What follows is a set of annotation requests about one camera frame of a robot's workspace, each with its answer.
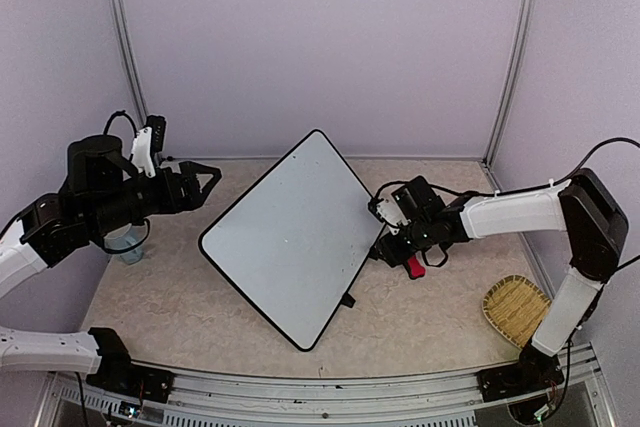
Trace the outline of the red black whiteboard eraser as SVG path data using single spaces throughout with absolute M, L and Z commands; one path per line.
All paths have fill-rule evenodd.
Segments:
M 412 256 L 406 261 L 405 269 L 411 280 L 417 280 L 424 277 L 426 274 L 426 268 L 415 256 Z

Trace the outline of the white whiteboard black frame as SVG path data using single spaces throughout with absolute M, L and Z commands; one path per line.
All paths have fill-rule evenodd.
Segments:
M 202 255 L 302 352 L 323 335 L 383 225 L 372 195 L 320 130 L 309 132 L 200 235 Z

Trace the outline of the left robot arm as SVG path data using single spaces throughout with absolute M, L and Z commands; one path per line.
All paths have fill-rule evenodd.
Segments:
M 122 154 L 120 138 L 100 134 L 72 143 L 67 177 L 16 214 L 1 232 L 1 293 L 60 264 L 75 251 L 105 244 L 126 226 L 149 226 L 154 215 L 179 214 L 203 206 L 221 180 L 220 169 L 192 161 L 179 169 L 138 164 Z M 4 371 L 62 371 L 85 375 L 88 383 L 127 392 L 140 371 L 118 334 L 110 328 L 76 333 L 42 333 L 3 328 Z

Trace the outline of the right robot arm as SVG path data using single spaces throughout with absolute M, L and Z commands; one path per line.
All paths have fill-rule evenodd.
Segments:
M 571 249 L 568 272 L 528 341 L 538 352 L 529 353 L 511 370 L 518 389 L 535 389 L 550 374 L 547 357 L 569 341 L 620 268 L 629 232 L 620 205 L 588 168 L 541 187 L 491 194 L 468 191 L 450 203 L 442 199 L 442 188 L 423 176 L 389 186 L 390 198 L 375 195 L 368 202 L 369 212 L 388 229 L 369 255 L 390 267 L 404 267 L 412 279 L 424 275 L 432 248 L 446 253 L 455 244 L 503 234 L 566 234 Z

